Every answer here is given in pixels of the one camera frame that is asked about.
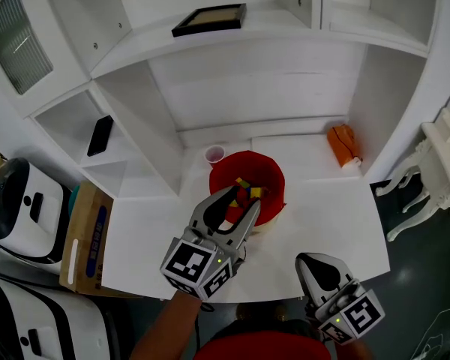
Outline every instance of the white chair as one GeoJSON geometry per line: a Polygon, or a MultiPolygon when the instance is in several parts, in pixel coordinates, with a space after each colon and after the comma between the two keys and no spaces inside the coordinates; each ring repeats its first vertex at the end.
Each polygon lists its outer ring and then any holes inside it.
{"type": "Polygon", "coordinates": [[[399,188],[403,188],[414,174],[420,173],[423,190],[402,212],[407,212],[411,206],[427,197],[430,199],[419,213],[387,234],[389,242],[395,240],[406,228],[414,227],[430,218],[438,208],[450,208],[450,101],[447,107],[442,109],[435,123],[424,123],[421,129],[426,139],[416,146],[413,154],[400,163],[390,183],[386,187],[377,188],[375,193],[377,196],[388,194],[406,176],[405,181],[399,185],[399,188]]]}

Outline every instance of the white table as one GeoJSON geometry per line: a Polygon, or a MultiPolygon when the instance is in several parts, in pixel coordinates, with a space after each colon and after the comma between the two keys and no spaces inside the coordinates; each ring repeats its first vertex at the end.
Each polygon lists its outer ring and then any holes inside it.
{"type": "MultiPolygon", "coordinates": [[[[303,296],[295,270],[295,258],[301,252],[338,257],[362,281],[389,271],[371,189],[356,172],[341,170],[325,136],[261,138],[252,144],[257,152],[266,150],[282,167],[286,207],[272,230],[249,238],[246,263],[211,302],[303,296]]],[[[250,148],[245,142],[228,145],[226,150],[250,148]]],[[[187,151],[179,199],[115,201],[103,262],[105,287],[161,299],[173,296],[175,289],[159,268],[173,236],[182,234],[195,205],[209,196],[210,167],[203,160],[203,150],[187,151]]]]}

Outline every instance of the yellow block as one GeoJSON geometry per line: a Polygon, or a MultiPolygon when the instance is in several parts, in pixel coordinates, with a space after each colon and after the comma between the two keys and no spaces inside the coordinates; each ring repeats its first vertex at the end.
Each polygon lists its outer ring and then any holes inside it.
{"type": "Polygon", "coordinates": [[[245,180],[242,180],[241,178],[237,178],[235,181],[238,182],[244,189],[250,187],[250,184],[248,184],[245,180]]]}
{"type": "Polygon", "coordinates": [[[250,198],[254,198],[254,197],[258,197],[261,198],[262,197],[262,188],[258,187],[258,188],[252,188],[250,191],[250,198]]]}

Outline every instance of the smartphone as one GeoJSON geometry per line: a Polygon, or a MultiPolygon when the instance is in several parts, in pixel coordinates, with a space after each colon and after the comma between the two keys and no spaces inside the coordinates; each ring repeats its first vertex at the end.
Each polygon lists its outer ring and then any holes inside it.
{"type": "Polygon", "coordinates": [[[110,115],[97,121],[93,134],[91,135],[87,156],[98,155],[107,149],[108,138],[110,137],[112,125],[113,119],[110,115]]]}

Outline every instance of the black picture frame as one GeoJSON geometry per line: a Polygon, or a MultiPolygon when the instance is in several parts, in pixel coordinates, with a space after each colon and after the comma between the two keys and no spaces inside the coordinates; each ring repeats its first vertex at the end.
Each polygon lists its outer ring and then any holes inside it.
{"type": "Polygon", "coordinates": [[[225,29],[240,29],[242,27],[245,12],[247,11],[246,4],[230,4],[218,5],[216,7],[207,7],[194,10],[191,14],[185,17],[174,29],[172,35],[174,38],[192,35],[196,33],[223,31],[225,29]],[[223,20],[217,22],[204,22],[202,24],[188,25],[198,14],[206,11],[216,11],[227,8],[238,8],[235,17],[231,20],[223,20]]]}

